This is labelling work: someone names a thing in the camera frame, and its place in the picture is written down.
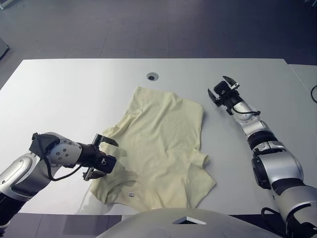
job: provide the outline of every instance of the table surface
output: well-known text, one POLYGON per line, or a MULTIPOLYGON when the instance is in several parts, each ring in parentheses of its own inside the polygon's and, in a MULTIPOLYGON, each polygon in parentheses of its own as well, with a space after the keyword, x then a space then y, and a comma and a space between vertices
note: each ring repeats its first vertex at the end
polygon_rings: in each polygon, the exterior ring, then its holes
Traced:
MULTIPOLYGON (((216 187, 199 208, 224 214, 258 214, 275 208, 257 186, 252 153, 240 126, 207 94, 226 75, 241 84, 241 96, 301 162, 305 183, 316 186, 316 105, 282 59, 36 59, 24 60, 0 90, 0 171, 26 153, 34 132, 54 131, 91 143, 96 133, 123 116, 137 86, 172 91, 205 109, 201 151, 216 187), (149 72, 159 74, 150 82, 149 72)), ((21 212, 48 214, 134 214, 105 206, 89 192, 81 169, 51 182, 21 212)), ((56 177, 69 172, 62 168, 56 177)))

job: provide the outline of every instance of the yellow t-shirt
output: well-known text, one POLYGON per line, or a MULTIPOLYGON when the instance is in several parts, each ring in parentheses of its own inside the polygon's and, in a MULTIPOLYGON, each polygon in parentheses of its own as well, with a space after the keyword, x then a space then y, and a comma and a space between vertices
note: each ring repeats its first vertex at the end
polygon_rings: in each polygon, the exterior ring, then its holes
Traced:
POLYGON ((137 211, 197 207, 215 186, 203 169, 209 158, 199 151, 203 113, 175 93, 138 87, 122 120, 103 133, 120 148, 102 143, 100 150, 117 163, 91 192, 104 204, 137 211))

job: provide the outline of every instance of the gray floor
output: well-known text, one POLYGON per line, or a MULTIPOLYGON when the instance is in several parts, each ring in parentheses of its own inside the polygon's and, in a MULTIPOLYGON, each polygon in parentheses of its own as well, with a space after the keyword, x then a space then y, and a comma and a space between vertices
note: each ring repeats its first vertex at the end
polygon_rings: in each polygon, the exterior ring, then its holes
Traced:
MULTIPOLYGON (((16 0, 0 11, 0 88, 23 59, 283 58, 317 64, 301 0, 16 0)), ((6 238, 91 238, 120 216, 18 214, 6 238)))

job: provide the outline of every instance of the cable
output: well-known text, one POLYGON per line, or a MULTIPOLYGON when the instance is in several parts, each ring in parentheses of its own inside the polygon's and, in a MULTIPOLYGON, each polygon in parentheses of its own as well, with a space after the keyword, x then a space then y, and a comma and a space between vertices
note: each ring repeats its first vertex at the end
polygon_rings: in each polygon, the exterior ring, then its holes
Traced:
POLYGON ((313 97, 313 91, 314 91, 315 88, 317 88, 317 85, 312 88, 312 90, 311 90, 311 97, 312 97, 312 100, 313 100, 315 103, 317 103, 317 100, 313 97))
POLYGON ((230 98, 230 102, 231 102, 231 107, 232 107, 232 110, 233 110, 233 111, 235 111, 235 112, 236 112, 236 113, 238 113, 238 114, 250 114, 250 113, 252 113, 252 115, 254 115, 254 116, 258 116, 258 115, 260 115, 260 114, 261 114, 261 112, 260 112, 260 111, 257 111, 257 112, 250 111, 250 112, 245 112, 245 113, 243 113, 243 112, 239 112, 239 111, 237 111, 237 110, 234 108, 234 106, 233 106, 233 102, 232 102, 231 98, 230 98))
POLYGON ((271 208, 269 208, 269 207, 264 207, 264 208, 261 209, 261 217, 262 217, 263 221, 265 222, 265 224, 266 224, 273 232, 275 232, 277 235, 279 235, 279 236, 281 236, 281 237, 284 237, 284 238, 289 238, 289 236, 288 236, 286 233, 282 233, 282 232, 278 231, 275 227, 273 227, 273 226, 271 225, 270 222, 267 221, 267 219, 266 219, 266 217, 265 217, 265 212, 266 212, 266 211, 269 211, 269 212, 271 212, 271 213, 273 213, 273 214, 276 214, 276 215, 280 215, 280 213, 278 213, 277 211, 275 211, 275 210, 273 210, 273 209, 271 209, 271 208))
POLYGON ((76 172, 82 167, 82 165, 80 165, 80 166, 78 166, 78 168, 75 169, 73 172, 71 172, 71 173, 69 173, 69 174, 67 174, 67 175, 65 175, 65 176, 59 177, 59 178, 54 178, 54 177, 52 176, 52 169, 51 169, 51 165, 50 165, 49 160, 47 159, 47 157, 44 157, 43 159, 44 159, 44 161, 45 161, 46 167, 48 168, 49 178, 50 178, 50 180, 52 180, 52 181, 59 181, 59 180, 65 179, 65 178, 67 178, 67 177, 69 177, 69 176, 72 176, 74 173, 76 173, 76 172))

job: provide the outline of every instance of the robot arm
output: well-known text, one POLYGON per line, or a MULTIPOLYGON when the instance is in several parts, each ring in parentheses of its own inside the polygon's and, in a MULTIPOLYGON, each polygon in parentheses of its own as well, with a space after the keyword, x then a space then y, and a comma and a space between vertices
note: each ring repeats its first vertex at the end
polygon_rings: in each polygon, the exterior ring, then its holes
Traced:
POLYGON ((304 184, 303 169, 295 156, 276 139, 239 96, 239 84, 224 76, 214 87, 218 98, 208 89, 212 101, 241 125, 253 152, 252 166, 258 185, 270 189, 286 232, 294 237, 313 237, 317 234, 317 189, 304 184))
POLYGON ((98 149, 101 142, 118 146, 114 140, 98 134, 90 145, 73 142, 52 132, 33 134, 30 153, 19 157, 0 175, 0 237, 11 218, 51 181, 71 176, 81 167, 88 167, 83 175, 86 181, 111 173, 116 158, 98 149), (75 165, 79 167, 70 174, 54 178, 61 167, 73 168, 75 165))

